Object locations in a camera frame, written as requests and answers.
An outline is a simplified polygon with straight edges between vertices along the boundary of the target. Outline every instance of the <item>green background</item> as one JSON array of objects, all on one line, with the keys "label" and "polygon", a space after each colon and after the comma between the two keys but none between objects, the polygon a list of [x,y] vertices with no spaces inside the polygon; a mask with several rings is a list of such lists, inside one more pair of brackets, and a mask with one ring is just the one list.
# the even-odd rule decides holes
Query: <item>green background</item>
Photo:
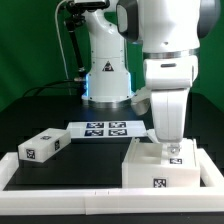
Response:
[{"label": "green background", "polygon": [[[66,78],[56,36],[54,13],[58,0],[1,0],[0,7],[0,110],[33,87]],[[72,45],[64,28],[66,12],[58,16],[70,78],[77,76]],[[77,30],[85,67],[90,69],[86,27]],[[224,13],[208,37],[201,40],[199,76],[193,92],[206,96],[224,111]],[[141,46],[128,45],[128,69],[133,90],[144,86]],[[68,94],[46,90],[43,94]]]}]

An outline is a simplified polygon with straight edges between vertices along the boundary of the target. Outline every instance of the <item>black surface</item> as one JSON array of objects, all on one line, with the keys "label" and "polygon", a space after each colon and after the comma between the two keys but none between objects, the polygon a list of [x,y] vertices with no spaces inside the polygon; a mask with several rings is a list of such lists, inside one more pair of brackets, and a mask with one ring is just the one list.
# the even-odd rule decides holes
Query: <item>black surface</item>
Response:
[{"label": "black surface", "polygon": [[[75,97],[27,97],[0,113],[0,156],[47,128],[65,129],[69,121],[144,120],[152,128],[152,115],[136,117],[130,107],[119,110],[86,108]],[[196,138],[217,167],[224,168],[224,113],[199,94],[188,98],[184,137]],[[47,162],[20,161],[20,168],[5,190],[80,189],[121,187],[121,163],[130,138],[83,140],[68,145]],[[0,223],[223,223],[224,213],[122,214],[97,216],[0,217]]]}]

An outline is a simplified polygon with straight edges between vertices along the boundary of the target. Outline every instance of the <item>black cable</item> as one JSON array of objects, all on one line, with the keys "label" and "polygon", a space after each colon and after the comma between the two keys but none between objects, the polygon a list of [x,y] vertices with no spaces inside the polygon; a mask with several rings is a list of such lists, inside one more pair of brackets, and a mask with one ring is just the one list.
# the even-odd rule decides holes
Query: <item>black cable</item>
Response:
[{"label": "black cable", "polygon": [[40,94],[40,92],[42,92],[47,86],[54,86],[54,85],[59,85],[59,84],[63,84],[63,83],[74,83],[74,80],[72,79],[65,79],[65,80],[62,80],[62,81],[55,81],[55,82],[51,82],[51,83],[48,83],[46,85],[44,85],[42,88],[40,87],[34,94],[33,96],[37,96],[38,94]]},{"label": "black cable", "polygon": [[34,88],[31,88],[29,90],[27,90],[22,97],[25,97],[29,92],[33,91],[33,90],[36,90],[36,89],[42,89],[41,91],[43,91],[44,89],[75,89],[77,90],[77,88],[75,87],[55,87],[55,86],[39,86],[39,87],[34,87]]}]

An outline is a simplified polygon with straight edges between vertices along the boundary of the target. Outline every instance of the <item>white block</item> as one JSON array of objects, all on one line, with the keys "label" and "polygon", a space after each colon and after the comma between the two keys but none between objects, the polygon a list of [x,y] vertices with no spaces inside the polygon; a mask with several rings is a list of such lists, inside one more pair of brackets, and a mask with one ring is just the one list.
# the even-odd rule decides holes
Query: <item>white block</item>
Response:
[{"label": "white block", "polygon": [[165,144],[132,139],[122,164],[123,188],[200,187],[196,143],[184,139],[178,155]]},{"label": "white block", "polygon": [[7,153],[0,161],[0,191],[2,191],[19,167],[17,153]]},{"label": "white block", "polygon": [[70,142],[69,131],[49,128],[19,145],[19,158],[43,163]]}]

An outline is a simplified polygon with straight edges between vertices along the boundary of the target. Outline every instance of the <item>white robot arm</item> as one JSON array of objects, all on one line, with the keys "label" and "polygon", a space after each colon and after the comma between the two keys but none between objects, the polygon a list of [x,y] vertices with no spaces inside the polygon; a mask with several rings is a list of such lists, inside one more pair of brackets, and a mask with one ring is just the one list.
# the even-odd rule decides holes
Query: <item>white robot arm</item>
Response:
[{"label": "white robot arm", "polygon": [[86,10],[84,16],[91,43],[91,70],[86,76],[87,90],[83,103],[98,108],[130,105],[133,96],[130,73],[125,68],[125,40],[117,26],[105,18],[116,12],[118,0],[75,0]]},{"label": "white robot arm", "polygon": [[[208,3],[214,3],[215,10]],[[187,96],[198,74],[200,9],[219,14],[218,3],[120,0],[117,4],[119,32],[129,41],[143,44],[145,83],[159,142],[182,141]],[[213,17],[208,17],[201,32],[208,29],[210,20],[214,26],[218,16]]]}]

